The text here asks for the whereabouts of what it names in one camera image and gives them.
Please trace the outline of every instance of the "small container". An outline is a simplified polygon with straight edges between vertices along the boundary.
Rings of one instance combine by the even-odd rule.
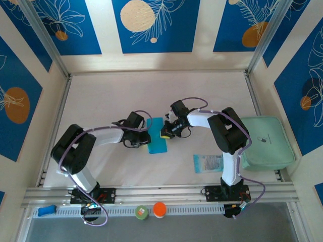
[[[158,202],[153,206],[153,213],[156,218],[163,218],[166,214],[166,210],[166,205],[162,202]]]
[[[135,213],[136,213],[135,214],[136,217],[138,219],[140,219],[140,220],[145,220],[148,217],[148,215],[149,215],[148,209],[145,206],[142,206],[142,205],[140,205],[140,206],[138,206],[136,208],[136,212]]]

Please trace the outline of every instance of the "purple cable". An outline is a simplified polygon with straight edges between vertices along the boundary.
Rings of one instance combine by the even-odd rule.
[[[205,102],[205,105],[202,106],[202,107],[199,107],[199,109],[206,108],[208,106],[208,102],[206,100],[204,100],[203,98],[200,98],[200,97],[186,97],[186,98],[182,99],[182,101],[185,101],[185,100],[188,100],[188,99],[197,99],[197,100],[201,100],[201,101]]]
[[[66,171],[63,170],[62,168],[62,164],[63,164],[63,160],[65,159],[67,153],[70,151],[70,149],[72,148],[72,146],[85,134],[87,133],[91,133],[93,131],[97,131],[97,130],[106,130],[106,129],[124,129],[124,130],[131,130],[131,131],[137,131],[137,132],[144,132],[150,129],[150,127],[152,126],[152,117],[151,115],[144,111],[144,110],[137,110],[135,112],[143,112],[145,114],[147,114],[149,116],[149,118],[151,119],[151,123],[149,125],[149,127],[145,128],[145,129],[133,129],[133,128],[128,128],[128,127],[119,127],[119,126],[103,126],[103,127],[97,127],[97,128],[93,128],[93,129],[89,129],[89,130],[85,130],[82,133],[80,133],[78,136],[75,137],[75,139],[70,143],[70,145],[67,147],[67,149],[65,150],[65,152],[63,153],[62,157],[60,158],[59,161],[59,170],[62,171],[64,174],[66,174]],[[74,179],[72,178],[72,176],[70,174],[68,174],[69,178],[73,181],[73,183],[76,185],[76,188],[82,192],[85,196],[87,196],[90,200],[92,200],[94,203],[96,203],[105,213],[106,215],[106,219],[105,222],[101,223],[101,224],[92,224],[92,223],[88,223],[85,219],[85,215],[82,217],[83,221],[85,224],[88,224],[90,226],[94,226],[94,227],[100,227],[103,226],[107,223],[107,218],[108,218],[108,213],[106,211],[106,209],[93,197],[91,197],[90,195],[88,195],[86,193],[86,191],[84,191],[80,186],[77,185],[77,183],[74,181]]]
[[[241,127],[241,125],[239,125],[235,120],[233,120],[230,116],[226,115],[225,113],[222,113],[222,112],[218,112],[218,111],[203,111],[203,110],[199,110],[199,112],[202,112],[202,113],[215,113],[215,114],[220,114],[222,116],[224,116],[225,118],[227,118],[228,120],[230,120],[232,123],[234,123],[235,126],[237,126],[242,132],[243,134],[248,138],[249,140],[249,144],[246,145],[245,147],[243,147],[239,152],[238,152],[238,156],[237,156],[237,173],[238,173],[238,176],[241,177],[242,179],[244,180],[247,180],[249,182],[252,182],[252,183],[257,183],[259,185],[262,185],[263,187],[263,190],[262,190],[262,193],[249,205],[249,207],[253,204],[255,204],[263,195],[264,193],[266,192],[266,186],[260,182],[260,181],[256,181],[256,180],[252,180],[252,179],[248,179],[248,178],[245,178],[243,177],[241,174],[240,174],[240,157],[241,155],[243,154],[243,152],[248,149],[251,144],[252,144],[252,140],[251,140],[251,137],[248,135],[248,133]]]

